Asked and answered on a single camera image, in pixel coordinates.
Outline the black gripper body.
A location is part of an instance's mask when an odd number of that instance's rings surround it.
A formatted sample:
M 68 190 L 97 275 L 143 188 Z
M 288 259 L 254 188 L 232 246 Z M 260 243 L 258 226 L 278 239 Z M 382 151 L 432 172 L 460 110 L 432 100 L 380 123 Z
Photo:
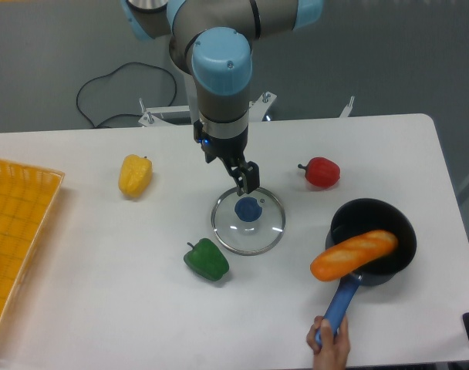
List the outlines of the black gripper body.
M 245 161 L 244 150 L 248 143 L 248 128 L 236 136 L 221 139 L 209 135 L 200 120 L 193 124 L 194 141 L 201 145 L 206 163 L 216 159 L 226 164 L 239 164 Z

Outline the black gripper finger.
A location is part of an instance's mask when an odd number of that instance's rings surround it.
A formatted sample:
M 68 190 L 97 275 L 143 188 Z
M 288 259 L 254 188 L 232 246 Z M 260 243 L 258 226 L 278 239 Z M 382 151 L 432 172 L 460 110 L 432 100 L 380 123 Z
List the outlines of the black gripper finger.
M 240 160 L 234 157 L 220 157 L 220 161 L 223 163 L 229 176 L 234 180 L 237 195 L 243 195 L 245 193 L 244 177 L 241 171 Z
M 260 176 L 258 164 L 238 158 L 241 162 L 241 171 L 244 177 L 245 193 L 251 193 L 260 187 Z

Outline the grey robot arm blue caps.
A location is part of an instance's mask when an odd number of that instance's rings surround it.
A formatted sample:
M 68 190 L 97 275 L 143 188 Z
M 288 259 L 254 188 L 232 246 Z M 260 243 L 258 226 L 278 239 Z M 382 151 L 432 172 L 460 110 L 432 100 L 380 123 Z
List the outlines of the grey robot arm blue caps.
M 206 162 L 219 159 L 238 194 L 260 186 L 245 159 L 254 41 L 316 22 L 322 1 L 123 1 L 139 39 L 170 36 L 174 65 L 193 81 L 194 140 Z

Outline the person's hand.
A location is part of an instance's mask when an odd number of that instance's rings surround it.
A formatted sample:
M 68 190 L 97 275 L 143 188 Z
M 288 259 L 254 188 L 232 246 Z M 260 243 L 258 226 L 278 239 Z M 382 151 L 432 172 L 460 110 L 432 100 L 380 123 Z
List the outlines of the person's hand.
M 316 316 L 306 336 L 306 342 L 312 350 L 312 368 L 314 370 L 346 369 L 351 349 L 346 316 L 344 316 L 336 335 L 333 334 L 327 319 L 323 316 Z

